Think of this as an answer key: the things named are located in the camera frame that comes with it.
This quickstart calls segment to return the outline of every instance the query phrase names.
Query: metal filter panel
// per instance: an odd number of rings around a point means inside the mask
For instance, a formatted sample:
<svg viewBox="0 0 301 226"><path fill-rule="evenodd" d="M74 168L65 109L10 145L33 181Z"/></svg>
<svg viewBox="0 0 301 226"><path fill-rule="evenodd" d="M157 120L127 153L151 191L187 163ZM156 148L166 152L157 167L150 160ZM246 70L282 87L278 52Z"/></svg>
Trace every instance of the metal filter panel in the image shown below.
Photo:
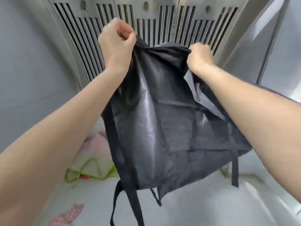
<svg viewBox="0 0 301 226"><path fill-rule="evenodd" d="M97 37L114 17L148 45L208 44L218 62L248 0L44 0L66 31L88 82L104 69Z"/></svg>

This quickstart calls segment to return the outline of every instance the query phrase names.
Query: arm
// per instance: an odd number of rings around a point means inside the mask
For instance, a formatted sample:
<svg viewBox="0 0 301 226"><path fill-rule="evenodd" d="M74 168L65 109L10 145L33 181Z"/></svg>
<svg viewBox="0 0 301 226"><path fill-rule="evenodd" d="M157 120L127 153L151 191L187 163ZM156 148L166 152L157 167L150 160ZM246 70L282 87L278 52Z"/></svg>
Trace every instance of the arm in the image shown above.
<svg viewBox="0 0 301 226"><path fill-rule="evenodd" d="M190 69L212 89L271 175L301 201L301 105L224 72L208 46L190 49Z"/></svg>
<svg viewBox="0 0 301 226"><path fill-rule="evenodd" d="M105 71L0 154L0 225L32 223L125 77L136 42L133 29L114 19L98 41Z"/></svg>

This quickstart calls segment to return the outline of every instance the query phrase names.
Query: person's right arm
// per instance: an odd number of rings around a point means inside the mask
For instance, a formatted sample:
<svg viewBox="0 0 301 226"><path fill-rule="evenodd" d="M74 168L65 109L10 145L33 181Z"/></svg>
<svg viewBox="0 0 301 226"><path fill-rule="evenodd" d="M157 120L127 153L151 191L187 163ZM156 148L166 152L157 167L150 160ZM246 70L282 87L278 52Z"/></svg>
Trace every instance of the person's right arm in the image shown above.
<svg viewBox="0 0 301 226"><path fill-rule="evenodd" d="M301 201L301 105L221 70L208 46L190 49L189 68L211 88L276 181Z"/></svg>

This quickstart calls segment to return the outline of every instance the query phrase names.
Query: person's right hand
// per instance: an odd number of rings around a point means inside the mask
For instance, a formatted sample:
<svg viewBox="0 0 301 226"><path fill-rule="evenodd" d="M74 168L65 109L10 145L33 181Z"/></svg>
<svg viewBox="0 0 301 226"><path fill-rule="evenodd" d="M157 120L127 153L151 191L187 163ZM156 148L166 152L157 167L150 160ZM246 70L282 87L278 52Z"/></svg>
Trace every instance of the person's right hand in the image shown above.
<svg viewBox="0 0 301 226"><path fill-rule="evenodd" d="M124 77L129 70L136 33L133 28L119 18L106 25L98 42L104 59L105 69L120 73Z"/></svg>
<svg viewBox="0 0 301 226"><path fill-rule="evenodd" d="M202 78L204 70L208 66L215 66L210 47L208 45L196 43L191 45L189 49L191 50L191 53L187 59L188 67L194 74Z"/></svg>

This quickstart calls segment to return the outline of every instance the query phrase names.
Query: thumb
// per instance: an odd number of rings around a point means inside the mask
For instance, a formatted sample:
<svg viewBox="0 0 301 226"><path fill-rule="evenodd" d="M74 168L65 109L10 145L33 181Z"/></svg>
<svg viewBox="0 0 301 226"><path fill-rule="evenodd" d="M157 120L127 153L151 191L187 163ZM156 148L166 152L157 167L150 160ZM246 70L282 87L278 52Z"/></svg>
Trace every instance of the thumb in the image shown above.
<svg viewBox="0 0 301 226"><path fill-rule="evenodd" d="M129 45L131 48L134 47L135 43L137 41L136 38L136 33L135 32L131 32L128 39L126 40L126 44Z"/></svg>

